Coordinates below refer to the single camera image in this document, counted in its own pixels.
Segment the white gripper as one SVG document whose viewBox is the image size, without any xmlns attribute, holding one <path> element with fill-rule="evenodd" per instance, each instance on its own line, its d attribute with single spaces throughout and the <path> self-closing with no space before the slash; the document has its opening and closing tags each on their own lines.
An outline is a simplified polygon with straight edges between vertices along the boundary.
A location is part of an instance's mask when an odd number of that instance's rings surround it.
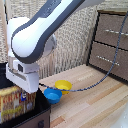
<svg viewBox="0 0 128 128">
<path fill-rule="evenodd" d="M 31 94 L 38 90 L 39 66 L 37 63 L 24 64 L 14 60 L 12 65 L 6 64 L 6 77 L 14 84 Z M 25 101 L 26 93 L 21 93 L 21 101 Z"/>
</svg>

